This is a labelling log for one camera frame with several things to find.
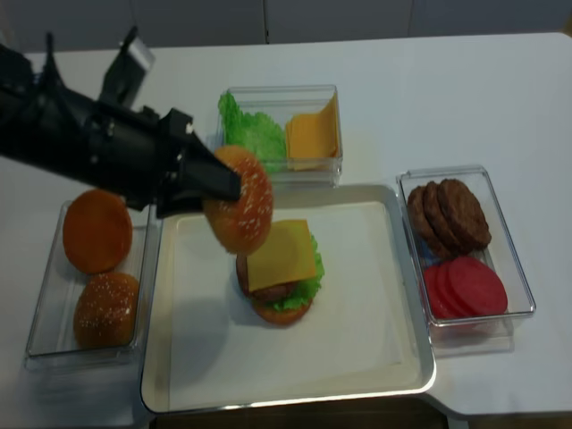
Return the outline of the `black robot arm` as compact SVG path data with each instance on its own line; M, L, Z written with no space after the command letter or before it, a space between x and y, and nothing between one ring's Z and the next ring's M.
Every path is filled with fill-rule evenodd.
M51 34L40 74L3 46L2 156L113 192L138 211L153 205L160 218L200 212L205 199L237 201L240 176L204 145L191 116L132 110L154 61L131 28L91 99L63 83Z

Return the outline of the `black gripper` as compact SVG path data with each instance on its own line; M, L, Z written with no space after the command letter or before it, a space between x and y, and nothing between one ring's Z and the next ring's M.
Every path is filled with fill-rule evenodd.
M164 117L99 101L89 117L89 146L99 188L129 208L156 206L156 218L203 212L203 199L238 200L240 175L193 132L193 118L177 109Z

